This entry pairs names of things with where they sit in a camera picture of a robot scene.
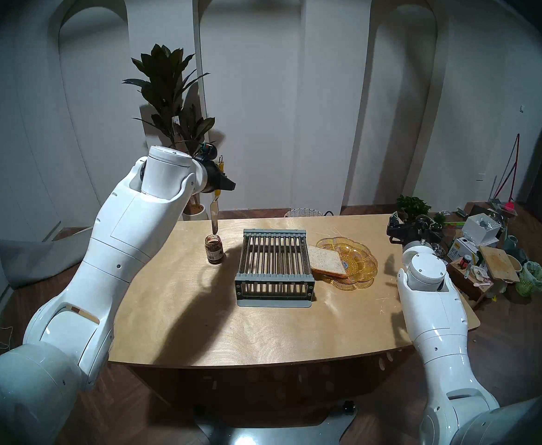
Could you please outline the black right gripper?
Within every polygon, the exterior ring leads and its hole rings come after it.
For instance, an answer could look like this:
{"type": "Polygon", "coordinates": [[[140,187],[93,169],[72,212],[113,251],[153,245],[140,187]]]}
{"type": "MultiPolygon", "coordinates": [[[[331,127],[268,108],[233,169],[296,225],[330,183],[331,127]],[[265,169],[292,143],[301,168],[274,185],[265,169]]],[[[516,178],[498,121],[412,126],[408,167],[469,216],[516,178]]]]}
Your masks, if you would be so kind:
{"type": "Polygon", "coordinates": [[[387,236],[394,245],[406,246],[411,242],[439,244],[441,225],[427,215],[418,215],[411,221],[400,221],[398,213],[393,212],[388,221],[387,236]]]}

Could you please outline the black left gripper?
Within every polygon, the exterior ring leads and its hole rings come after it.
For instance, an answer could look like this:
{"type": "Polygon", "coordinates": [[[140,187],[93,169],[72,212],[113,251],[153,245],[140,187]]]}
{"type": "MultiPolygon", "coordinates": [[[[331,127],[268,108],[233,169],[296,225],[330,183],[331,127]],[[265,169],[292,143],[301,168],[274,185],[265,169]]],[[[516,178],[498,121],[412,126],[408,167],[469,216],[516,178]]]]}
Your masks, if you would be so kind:
{"type": "Polygon", "coordinates": [[[204,183],[200,193],[208,194],[214,191],[234,191],[236,183],[229,179],[216,164],[215,161],[204,158],[197,158],[203,168],[204,183]]]}

